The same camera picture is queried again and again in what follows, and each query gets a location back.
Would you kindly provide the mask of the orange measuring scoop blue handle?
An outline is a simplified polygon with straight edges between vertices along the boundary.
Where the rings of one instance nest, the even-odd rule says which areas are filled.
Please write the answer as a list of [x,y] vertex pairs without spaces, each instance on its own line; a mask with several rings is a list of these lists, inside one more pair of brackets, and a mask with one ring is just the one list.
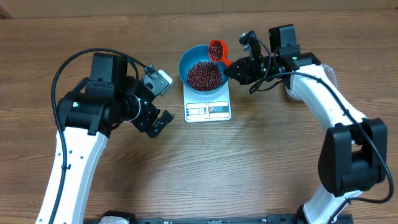
[[228,46],[225,41],[214,39],[208,45],[208,56],[213,62],[222,62],[227,67],[233,62],[228,59]]

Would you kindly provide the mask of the red beans in bowl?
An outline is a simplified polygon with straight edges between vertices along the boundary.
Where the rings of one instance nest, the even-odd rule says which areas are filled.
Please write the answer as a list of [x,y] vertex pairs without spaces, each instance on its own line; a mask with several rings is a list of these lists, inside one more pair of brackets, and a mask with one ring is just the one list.
[[198,62],[187,73],[187,84],[194,90],[215,90],[222,82],[221,70],[213,62]]

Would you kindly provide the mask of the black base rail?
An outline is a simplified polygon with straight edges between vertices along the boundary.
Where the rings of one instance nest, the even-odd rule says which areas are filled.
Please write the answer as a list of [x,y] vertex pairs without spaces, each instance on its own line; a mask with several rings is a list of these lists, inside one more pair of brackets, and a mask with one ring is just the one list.
[[135,214],[108,210],[101,218],[85,218],[84,224],[130,223],[130,224],[304,224],[306,221],[296,214],[270,214],[266,217],[234,218],[136,218]]

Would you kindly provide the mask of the white digital kitchen scale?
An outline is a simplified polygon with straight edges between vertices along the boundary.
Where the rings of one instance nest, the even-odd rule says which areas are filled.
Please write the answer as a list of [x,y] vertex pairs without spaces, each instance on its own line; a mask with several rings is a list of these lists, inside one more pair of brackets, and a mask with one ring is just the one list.
[[183,99],[187,123],[228,121],[232,117],[228,82],[208,95],[194,92],[184,85]]

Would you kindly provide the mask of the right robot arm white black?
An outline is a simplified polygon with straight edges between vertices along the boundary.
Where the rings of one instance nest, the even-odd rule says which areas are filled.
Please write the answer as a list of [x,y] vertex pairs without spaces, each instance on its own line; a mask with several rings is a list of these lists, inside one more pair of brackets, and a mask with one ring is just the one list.
[[244,33],[239,43],[249,55],[230,63],[224,74],[250,92],[261,90],[264,82],[282,83],[302,100],[325,132],[318,160],[320,186],[313,197],[294,215],[268,215],[268,223],[351,223],[343,210],[363,193],[387,181],[387,199],[394,182],[387,166],[387,127],[369,119],[353,107],[332,84],[319,59],[303,53],[292,24],[269,29],[269,44],[254,31]]

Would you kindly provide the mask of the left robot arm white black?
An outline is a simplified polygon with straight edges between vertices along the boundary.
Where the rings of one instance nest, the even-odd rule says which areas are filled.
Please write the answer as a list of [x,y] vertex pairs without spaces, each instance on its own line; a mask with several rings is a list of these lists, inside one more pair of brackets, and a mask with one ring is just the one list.
[[[63,69],[87,53],[93,54],[90,76],[56,100]],[[111,132],[127,121],[157,137],[174,116],[152,102],[173,84],[153,64],[113,49],[82,50],[61,65],[50,92],[57,126],[55,157],[37,223],[83,223],[96,166]]]

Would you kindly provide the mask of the clear plastic container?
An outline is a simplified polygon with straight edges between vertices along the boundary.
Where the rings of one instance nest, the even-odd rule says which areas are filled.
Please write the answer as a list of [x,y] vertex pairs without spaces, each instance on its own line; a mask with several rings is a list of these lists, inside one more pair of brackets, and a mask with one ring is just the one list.
[[[331,83],[336,88],[338,88],[338,82],[337,82],[334,70],[329,65],[326,65],[326,64],[321,64],[321,66],[323,67],[325,75],[328,77],[328,79],[331,81]],[[301,97],[299,97],[294,91],[292,91],[292,89],[285,88],[285,90],[286,90],[288,99],[290,99],[292,101],[302,102]]]

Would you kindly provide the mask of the red beans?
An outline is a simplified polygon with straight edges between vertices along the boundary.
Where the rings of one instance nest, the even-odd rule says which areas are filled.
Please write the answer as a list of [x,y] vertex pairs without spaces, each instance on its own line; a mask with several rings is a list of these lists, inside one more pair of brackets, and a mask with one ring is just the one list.
[[187,84],[194,90],[215,90],[222,82],[221,70],[213,62],[198,62],[187,73]]
[[220,41],[212,42],[208,48],[209,57],[212,60],[219,61],[223,56],[223,46]]

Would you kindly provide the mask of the blue bowl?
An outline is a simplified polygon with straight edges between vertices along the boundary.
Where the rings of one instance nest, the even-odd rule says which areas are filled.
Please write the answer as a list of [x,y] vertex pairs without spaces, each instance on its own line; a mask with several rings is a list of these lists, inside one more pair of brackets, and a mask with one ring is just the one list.
[[[193,90],[194,92],[200,92],[198,90],[194,90],[187,84],[187,73],[190,68],[194,66],[194,64],[198,62],[213,62],[208,56],[208,46],[207,45],[197,45],[192,47],[191,49],[187,50],[181,57],[179,64],[178,64],[178,72],[180,75],[180,79],[184,85],[189,87],[189,89]],[[226,68],[226,65],[222,62],[213,62],[217,64],[218,68],[221,70],[221,74],[223,77],[222,84],[215,90],[218,90],[221,86],[223,86],[226,82],[228,82],[228,77],[223,74],[223,70]],[[211,91],[202,91],[204,95],[211,94],[215,90]]]

